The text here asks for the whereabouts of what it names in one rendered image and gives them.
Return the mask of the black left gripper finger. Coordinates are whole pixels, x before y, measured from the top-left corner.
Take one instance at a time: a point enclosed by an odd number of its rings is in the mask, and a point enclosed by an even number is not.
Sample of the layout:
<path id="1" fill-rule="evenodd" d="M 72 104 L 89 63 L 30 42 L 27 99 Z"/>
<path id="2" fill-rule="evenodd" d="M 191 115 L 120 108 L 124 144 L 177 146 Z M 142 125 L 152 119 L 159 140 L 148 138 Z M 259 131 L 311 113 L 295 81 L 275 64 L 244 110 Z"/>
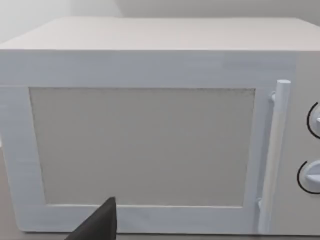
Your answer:
<path id="1" fill-rule="evenodd" d="M 64 240 L 116 240 L 116 198 L 108 198 Z"/>

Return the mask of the pale microwave door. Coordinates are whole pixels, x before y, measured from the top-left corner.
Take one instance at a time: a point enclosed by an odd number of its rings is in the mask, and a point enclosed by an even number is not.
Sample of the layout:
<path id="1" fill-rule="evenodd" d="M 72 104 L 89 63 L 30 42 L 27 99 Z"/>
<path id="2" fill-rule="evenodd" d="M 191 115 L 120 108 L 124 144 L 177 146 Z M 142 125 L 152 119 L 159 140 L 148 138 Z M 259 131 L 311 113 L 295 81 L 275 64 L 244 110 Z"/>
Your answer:
<path id="1" fill-rule="evenodd" d="M 116 197 L 120 233 L 254 233 L 269 94 L 0 87 L 19 230 L 71 232 Z"/>

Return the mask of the pale microwave oven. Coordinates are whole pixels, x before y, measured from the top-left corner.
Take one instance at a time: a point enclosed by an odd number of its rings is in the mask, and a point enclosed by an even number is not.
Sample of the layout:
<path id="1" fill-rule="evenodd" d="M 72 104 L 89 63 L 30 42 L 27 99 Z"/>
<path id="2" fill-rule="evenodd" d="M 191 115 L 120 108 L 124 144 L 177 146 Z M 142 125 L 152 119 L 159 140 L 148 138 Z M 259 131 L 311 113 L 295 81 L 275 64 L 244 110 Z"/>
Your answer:
<path id="1" fill-rule="evenodd" d="M 256 228 L 278 80 L 291 81 L 268 234 L 320 236 L 320 195 L 296 180 L 320 160 L 320 27 L 296 18 L 67 17 L 0 44 L 0 87 L 269 89 Z"/>

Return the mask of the white microwave knob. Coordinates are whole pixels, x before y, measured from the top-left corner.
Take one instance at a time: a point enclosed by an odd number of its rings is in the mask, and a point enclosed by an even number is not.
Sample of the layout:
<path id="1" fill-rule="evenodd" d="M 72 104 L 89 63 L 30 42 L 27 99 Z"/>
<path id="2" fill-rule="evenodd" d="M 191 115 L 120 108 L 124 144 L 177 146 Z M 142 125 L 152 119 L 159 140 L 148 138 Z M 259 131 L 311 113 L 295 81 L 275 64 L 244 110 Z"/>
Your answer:
<path id="1" fill-rule="evenodd" d="M 320 196 L 320 159 L 303 162 L 296 173 L 296 182 L 303 192 Z"/>
<path id="2" fill-rule="evenodd" d="M 320 140 L 320 103 L 315 102 L 306 116 L 306 126 L 309 133 Z"/>

